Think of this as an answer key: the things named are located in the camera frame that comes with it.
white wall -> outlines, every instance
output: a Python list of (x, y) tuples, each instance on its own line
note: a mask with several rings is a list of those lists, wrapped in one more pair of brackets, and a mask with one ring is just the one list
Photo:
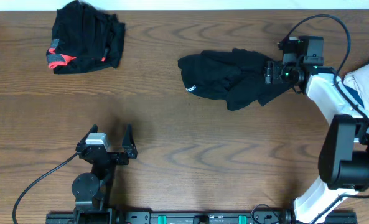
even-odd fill
[[(0, 0), (0, 11), (54, 11), (71, 0)], [(86, 0), (108, 10), (369, 9), (369, 0)]]

wooden table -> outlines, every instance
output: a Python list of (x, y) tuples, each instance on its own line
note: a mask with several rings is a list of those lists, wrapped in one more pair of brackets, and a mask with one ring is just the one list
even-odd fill
[[(369, 59), (369, 11), (122, 11), (127, 24), (121, 65), (84, 75), (47, 68), (55, 12), (0, 12), (0, 223), (11, 223), (19, 194), (75, 152), (97, 124), (118, 148), (133, 125), (137, 159), (120, 167), (113, 201), (158, 210), (288, 207), (318, 175), (328, 125), (306, 96), (290, 91), (264, 107), (228, 111), (223, 100), (187, 93), (177, 60), (234, 47), (279, 60), (276, 42), (301, 19), (329, 13), (348, 25), (352, 52), (343, 73)], [(322, 35), (325, 64), (337, 67), (345, 34), (315, 19), (294, 35)], [(17, 211), (20, 223), (44, 223), (71, 211), (74, 178), (91, 165), (78, 158), (39, 182)], [(369, 223), (369, 200), (347, 200)]]

blue fabric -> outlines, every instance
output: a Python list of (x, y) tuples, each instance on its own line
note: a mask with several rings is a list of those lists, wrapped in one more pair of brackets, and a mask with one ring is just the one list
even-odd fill
[(347, 86), (347, 85), (344, 85), (346, 90), (351, 94), (351, 96), (354, 98), (354, 100), (356, 100), (360, 105), (362, 105), (364, 107), (364, 104), (363, 104), (363, 100), (361, 99), (360, 95), (358, 95), (357, 93), (357, 90)]

wire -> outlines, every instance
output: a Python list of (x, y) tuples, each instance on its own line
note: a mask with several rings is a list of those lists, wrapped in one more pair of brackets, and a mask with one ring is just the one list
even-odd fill
[(259, 205), (257, 205), (255, 208), (253, 208), (252, 209), (252, 212), (251, 212), (251, 218), (253, 219), (253, 221), (255, 221), (257, 224), (261, 224), (259, 221), (257, 221), (255, 218), (254, 218), (254, 216), (253, 216), (253, 213), (255, 212), (255, 209), (257, 209), (259, 206), (265, 206), (265, 207), (268, 207), (270, 210), (271, 210), (271, 212), (274, 214), (274, 216), (275, 217), (277, 217), (277, 219), (278, 219), (278, 221), (276, 221), (276, 222), (274, 222), (274, 223), (272, 223), (272, 224), (276, 224), (276, 223), (279, 223), (280, 221), (281, 221), (281, 218), (277, 215), (277, 213), (275, 213), (274, 212), (274, 210), (270, 207), (270, 206), (268, 206), (268, 205), (266, 205), (266, 204), (259, 204)]
[[(333, 84), (334, 86), (336, 87), (336, 89), (338, 90), (338, 92), (343, 96), (343, 98), (345, 98), (345, 100), (352, 106), (352, 108), (357, 111), (357, 113), (359, 113), (364, 121), (369, 125), (369, 118), (368, 116), (363, 113), (360, 108), (358, 107), (359, 105), (356, 105), (355, 103), (353, 103), (352, 100), (349, 99), (349, 97), (347, 97), (347, 95), (342, 91), (342, 89), (339, 87), (339, 82), (336, 81), (337, 79), (337, 76), (340, 72), (340, 70), (342, 69), (343, 65), (345, 64), (347, 58), (348, 58), (348, 55), (350, 54), (350, 49), (351, 49), (351, 46), (352, 46), (352, 40), (350, 38), (350, 33), (346, 27), (346, 25), (338, 18), (338, 17), (335, 17), (335, 16), (331, 16), (331, 15), (328, 15), (328, 14), (319, 14), (319, 15), (315, 15), (315, 16), (310, 16), (306, 19), (303, 19), (302, 21), (300, 21), (298, 24), (296, 24), (292, 29), (291, 31), (289, 31), (288, 35), (285, 36), (283, 38), (283, 40), (281, 41), (282, 43), (285, 43), (287, 40), (289, 40), (289, 36), (292, 34), (292, 32), (299, 26), (301, 25), (303, 22), (305, 21), (308, 21), (310, 19), (314, 19), (314, 18), (317, 18), (317, 17), (328, 17), (328, 18), (331, 18), (333, 20), (335, 20), (336, 22), (338, 22), (344, 29), (345, 33), (346, 33), (346, 38), (347, 38), (347, 51), (346, 51), (346, 54), (345, 54), (345, 57), (343, 58), (343, 61), (342, 63), (339, 65), (339, 68), (336, 70), (336, 72), (334, 73), (334, 79), (332, 80), (333, 81)], [(350, 198), (357, 198), (357, 199), (369, 199), (369, 195), (349, 195), (349, 194), (342, 194), (342, 195), (339, 195), (335, 200), (334, 202), (332, 202), (322, 213), (318, 214), (317, 217), (315, 217), (312, 221), (311, 221), (311, 224), (314, 224), (319, 218), (321, 218), (325, 213), (327, 213), (333, 206), (336, 205), (336, 203), (338, 203), (339, 201), (341, 201), (344, 197), (350, 197)]]
[(16, 212), (17, 212), (17, 207), (20, 204), (21, 199), (23, 198), (23, 196), (28, 192), (29, 189), (31, 189), (35, 184), (37, 184), (39, 181), (41, 181), (43, 178), (47, 177), (48, 175), (52, 174), (54, 171), (58, 170), (59, 168), (63, 167), (65, 164), (67, 164), (69, 161), (71, 161), (73, 158), (75, 158), (78, 155), (78, 153), (75, 153), (74, 155), (72, 155), (71, 157), (69, 157), (69, 159), (67, 159), (65, 162), (61, 163), (60, 165), (58, 165), (56, 168), (48, 171), (47, 173), (43, 174), (42, 176), (40, 176), (38, 179), (36, 179), (33, 183), (31, 183), (20, 195), (20, 197), (18, 197), (16, 203), (14, 204), (14, 208), (12, 209), (12, 221), (14, 222), (14, 224), (18, 224), (17, 222), (17, 217), (16, 217)]

folded black cloth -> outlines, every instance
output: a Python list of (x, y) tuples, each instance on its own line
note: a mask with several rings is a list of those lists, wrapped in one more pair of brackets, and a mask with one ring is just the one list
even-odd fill
[(68, 3), (57, 10), (52, 45), (46, 53), (49, 67), (54, 68), (54, 74), (116, 68), (123, 53), (124, 32), (125, 24), (116, 14), (104, 14), (79, 1)]
[(255, 100), (264, 106), (290, 89), (290, 84), (267, 85), (263, 70), (269, 57), (254, 51), (204, 50), (179, 60), (187, 91), (204, 98), (226, 100), (228, 110), (238, 110)]

